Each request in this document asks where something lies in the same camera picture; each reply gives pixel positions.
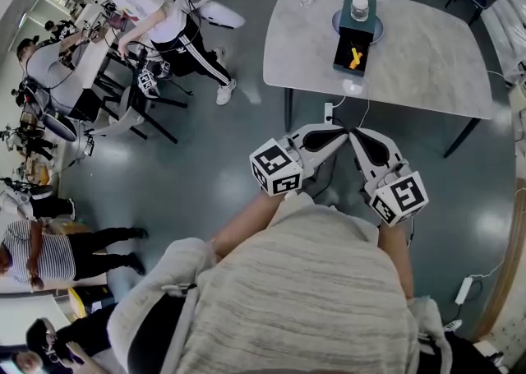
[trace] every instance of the person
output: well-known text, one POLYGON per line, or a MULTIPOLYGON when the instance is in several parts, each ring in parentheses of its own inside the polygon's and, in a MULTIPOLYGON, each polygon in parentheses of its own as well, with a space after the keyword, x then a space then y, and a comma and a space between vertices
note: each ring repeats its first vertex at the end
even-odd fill
POLYGON ((144 229, 110 228, 73 235, 49 235, 42 230, 42 224, 32 220, 7 226, 0 245, 0 275, 8 273, 17 282, 41 290, 44 280, 93 278, 118 267, 145 273, 135 253, 95 254, 115 242, 147 238, 144 229))
POLYGON ((236 87, 224 68, 224 51, 207 52, 201 32, 190 16, 187 0, 113 0, 116 6, 136 21, 135 29, 125 34, 118 44, 124 58, 127 46, 148 34, 160 56, 170 64, 176 76, 191 72, 211 77, 219 83, 217 105, 225 105, 236 87))
POLYGON ((8 188, 0 193, 0 210, 18 215, 21 219, 55 219, 60 215, 76 218, 75 202, 72 199, 45 197, 34 199, 28 194, 8 188))
MULTIPOLYGON (((35 39, 23 39, 16 56, 24 73, 48 90, 52 107, 60 114, 93 122, 99 113, 101 100, 91 89, 83 89, 81 79, 59 61, 60 53, 82 41, 88 32, 79 31, 61 42, 37 48, 35 39)), ((48 102, 39 98, 41 106, 48 102)))
POLYGON ((159 364, 145 369, 155 361, 137 332, 160 329, 156 315, 167 334, 179 314, 155 310, 170 290, 177 299, 177 288, 194 283, 195 309, 184 310, 188 292, 169 337, 181 347, 170 348, 163 372, 414 374, 420 334, 440 350, 441 374, 450 372, 437 305, 414 297, 403 224, 377 229, 305 193, 286 201, 261 193, 210 243, 172 243, 118 304, 108 334, 127 372, 160 372, 159 364))
POLYGON ((23 136, 23 132, 15 131, 6 139, 7 150, 24 150, 28 156, 32 153, 42 155, 54 166, 53 155, 46 149, 55 149, 57 146, 52 142, 38 137, 23 136))
POLYGON ((60 363, 73 371, 83 363, 93 365, 91 357, 110 348, 106 327, 115 306, 101 308, 58 330, 47 318, 39 318, 25 333, 27 348, 37 353, 44 365, 60 363))
POLYGON ((60 21, 58 24, 55 24, 53 21, 47 21, 44 28, 51 32, 58 41, 63 41, 68 36, 76 33, 76 26, 72 21, 60 21))

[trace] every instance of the white sneaker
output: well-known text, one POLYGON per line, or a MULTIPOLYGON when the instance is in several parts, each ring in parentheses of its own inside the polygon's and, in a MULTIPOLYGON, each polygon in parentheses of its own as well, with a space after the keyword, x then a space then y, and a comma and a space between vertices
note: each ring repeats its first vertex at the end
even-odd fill
POLYGON ((219 65, 224 69, 226 70, 227 69, 227 66, 226 66, 226 63, 224 62, 224 48, 214 48, 214 53, 215 55, 217 56, 217 58, 215 59, 216 62, 219 63, 219 65))
POLYGON ((75 202, 72 199, 67 199, 67 201, 69 201, 70 205, 72 205, 72 214, 70 215, 70 218, 72 218, 72 220, 75 220, 76 218, 75 202))
POLYGON ((451 323, 448 323, 444 326, 444 333, 450 332, 453 333, 462 325, 462 320, 453 320, 451 323))
POLYGON ((215 103, 217 105, 226 105, 232 98, 232 91, 236 89, 236 86, 238 83, 235 79, 232 79, 230 81, 229 85, 226 86, 220 86, 219 89, 217 89, 217 100, 215 103))

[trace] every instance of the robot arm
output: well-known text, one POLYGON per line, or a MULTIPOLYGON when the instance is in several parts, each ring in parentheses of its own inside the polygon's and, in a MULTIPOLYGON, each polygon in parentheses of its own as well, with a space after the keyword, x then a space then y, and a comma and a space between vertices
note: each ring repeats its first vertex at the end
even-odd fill
POLYGON ((396 144, 365 128, 348 132, 332 124, 306 125, 256 150, 250 156, 252 172, 271 196, 297 190, 348 141, 364 178, 361 193, 389 226, 415 215, 429 202, 420 174, 411 170, 396 144))

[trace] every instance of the white t-shirt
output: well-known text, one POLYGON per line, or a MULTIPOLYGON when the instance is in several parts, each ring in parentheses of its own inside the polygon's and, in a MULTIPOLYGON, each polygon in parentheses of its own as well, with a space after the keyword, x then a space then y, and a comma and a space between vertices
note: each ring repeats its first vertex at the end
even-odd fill
POLYGON ((58 61, 60 43, 46 45, 37 49, 27 62, 27 74, 50 90, 52 106, 60 113, 68 115, 81 97, 81 80, 75 72, 58 61))
POLYGON ((113 0, 115 5, 133 20, 142 22, 162 6, 168 17, 148 31, 150 39, 165 43, 175 39, 186 26, 185 0, 113 0))

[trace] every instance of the dark green floor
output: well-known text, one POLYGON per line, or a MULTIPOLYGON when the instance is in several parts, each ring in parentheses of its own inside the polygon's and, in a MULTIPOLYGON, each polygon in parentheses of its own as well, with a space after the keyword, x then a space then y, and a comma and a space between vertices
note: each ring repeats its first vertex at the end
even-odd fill
MULTIPOLYGON (((124 252, 138 249, 151 269, 174 240, 189 236, 209 238, 258 192, 248 165, 248 155, 269 138, 284 134, 283 90, 266 86, 262 79, 266 29, 277 0, 217 0, 243 14, 240 30, 223 30, 204 24, 205 45, 226 47, 228 64, 238 79, 232 101, 215 105, 216 84, 189 76, 180 82, 195 92, 188 110, 158 106, 152 111, 176 137, 177 146, 147 124, 143 141, 133 134, 99 139, 92 158, 62 176, 62 195, 77 201, 79 216, 98 228, 140 225, 151 238, 141 244, 119 244, 124 252)), ((447 0, 414 0, 443 9, 447 0)), ((449 12, 467 20, 472 6, 459 0, 449 12)), ((482 21, 473 26, 487 69, 499 72, 489 36, 482 21)), ((468 123, 467 118, 418 109, 371 103, 363 124, 391 136, 420 171, 431 203, 415 218, 411 258, 418 295, 431 295, 448 321, 457 312, 453 300, 462 279, 489 272, 502 259, 508 241, 514 201, 514 141, 503 80, 490 75, 496 117, 483 121, 449 159, 442 155, 468 123)), ((186 99, 172 86, 167 97, 186 99)), ((298 92, 294 127, 321 122, 323 103, 331 98, 298 92)), ((360 99, 347 99, 336 116, 346 125, 359 124, 367 107, 360 99)), ((74 156, 76 147, 69 151, 74 156)), ((329 168, 324 167, 318 186, 323 188, 329 168)), ((351 148, 339 154, 330 196, 339 208, 371 218, 358 198, 361 178, 351 148)), ((496 279, 484 280, 479 298, 467 302, 461 333, 473 332, 496 279)), ((122 296, 136 281, 129 270, 110 276, 113 291, 122 296)))

